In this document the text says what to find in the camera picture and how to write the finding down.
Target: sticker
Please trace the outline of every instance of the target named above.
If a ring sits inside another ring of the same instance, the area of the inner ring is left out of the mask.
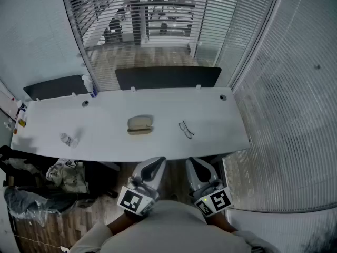
[[[205,215],[205,216],[209,216],[211,215],[213,212],[212,210],[206,205],[204,204],[202,201],[199,201],[196,206],[199,208],[199,210]]]
[[[139,204],[141,203],[143,197],[132,191],[126,191],[120,205],[130,209],[131,211],[137,212]]]
[[[229,201],[225,190],[221,190],[213,195],[210,196],[211,200],[214,204],[214,207],[217,211],[231,205],[231,202]]]

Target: clothing pile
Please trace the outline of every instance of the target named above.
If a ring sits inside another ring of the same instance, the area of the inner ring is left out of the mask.
[[[89,193],[83,162],[60,158],[49,168],[47,180],[67,192]]]

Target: white wall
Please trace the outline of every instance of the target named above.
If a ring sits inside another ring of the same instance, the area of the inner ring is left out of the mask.
[[[5,128],[4,122],[8,122],[8,117],[0,111],[0,147],[3,145],[11,145],[12,132]],[[0,170],[0,252],[2,253],[19,253],[19,249],[14,239],[9,217],[7,205],[4,199],[3,181],[6,174]]]
[[[12,98],[12,93],[0,81],[0,109],[2,109],[12,119],[15,119],[15,115],[17,113],[17,105],[15,101],[12,101]]]
[[[2,184],[5,179],[6,174],[0,170],[0,252],[19,253],[11,224],[9,222],[7,205],[4,199],[4,188]]]
[[[0,80],[18,99],[23,87],[87,74],[63,0],[0,0]]]

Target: wooden floor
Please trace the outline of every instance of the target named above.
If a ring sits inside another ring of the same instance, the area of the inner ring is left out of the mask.
[[[87,50],[87,55],[101,91],[119,90],[116,69],[148,66],[213,66],[213,61],[190,56],[187,47],[141,47],[104,44]]]
[[[126,185],[136,165],[122,163],[115,191],[120,192],[121,187]],[[161,199],[170,199],[176,194],[180,202],[190,204],[184,160],[168,162],[159,191]],[[108,224],[119,217],[123,209],[116,202],[117,199],[103,196],[89,208],[74,208],[66,215],[49,214],[44,228],[34,221],[14,219],[14,234],[33,240],[16,237],[18,246],[22,253],[61,252],[59,246],[69,248],[74,245],[96,222]]]

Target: eyeglasses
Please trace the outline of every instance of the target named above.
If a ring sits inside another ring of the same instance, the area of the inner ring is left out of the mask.
[[[194,136],[194,134],[191,131],[189,131],[189,129],[187,128],[187,125],[185,124],[184,120],[183,120],[182,123],[179,123],[178,125],[179,125],[180,129],[182,131],[184,131],[186,137],[188,137],[189,139],[191,139],[192,135]]]

